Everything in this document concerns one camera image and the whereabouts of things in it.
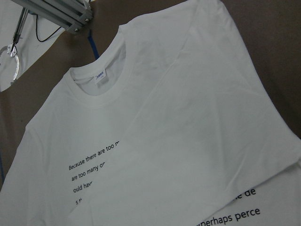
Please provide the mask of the white long-sleeve printed shirt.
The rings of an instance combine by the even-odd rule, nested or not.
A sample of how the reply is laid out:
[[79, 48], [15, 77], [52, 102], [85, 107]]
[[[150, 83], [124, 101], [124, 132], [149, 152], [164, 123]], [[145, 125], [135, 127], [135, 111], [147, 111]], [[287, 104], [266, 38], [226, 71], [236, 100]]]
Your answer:
[[26, 125], [3, 226], [195, 226], [301, 158], [224, 4], [121, 25]]

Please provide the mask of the aluminium frame post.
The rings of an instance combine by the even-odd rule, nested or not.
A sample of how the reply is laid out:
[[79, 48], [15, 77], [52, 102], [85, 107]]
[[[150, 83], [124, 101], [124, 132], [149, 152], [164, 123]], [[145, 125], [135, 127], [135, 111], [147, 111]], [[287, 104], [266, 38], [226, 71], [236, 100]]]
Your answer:
[[14, 3], [77, 34], [93, 19], [90, 4], [85, 0], [14, 0]]

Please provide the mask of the reacher grabber stick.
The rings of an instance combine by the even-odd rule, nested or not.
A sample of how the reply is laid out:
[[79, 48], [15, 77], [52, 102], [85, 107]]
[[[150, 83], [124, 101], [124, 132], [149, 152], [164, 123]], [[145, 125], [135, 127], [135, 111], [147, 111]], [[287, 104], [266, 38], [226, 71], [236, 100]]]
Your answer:
[[23, 9], [21, 11], [21, 15], [20, 15], [18, 23], [17, 23], [17, 26], [16, 26], [15, 33], [13, 35], [12, 43], [8, 46], [2, 47], [0, 50], [1, 55], [4, 52], [6, 52], [12, 59], [15, 59], [15, 61], [16, 61], [16, 71], [13, 75], [13, 79], [10, 84], [13, 84], [17, 80], [17, 76], [19, 74], [21, 63], [20, 63], [20, 59], [19, 59], [19, 56], [17, 53], [16, 46], [20, 40], [22, 31], [24, 28], [24, 24], [25, 24], [27, 16], [28, 16], [28, 12], [29, 12], [29, 10], [27, 8], [23, 7]]

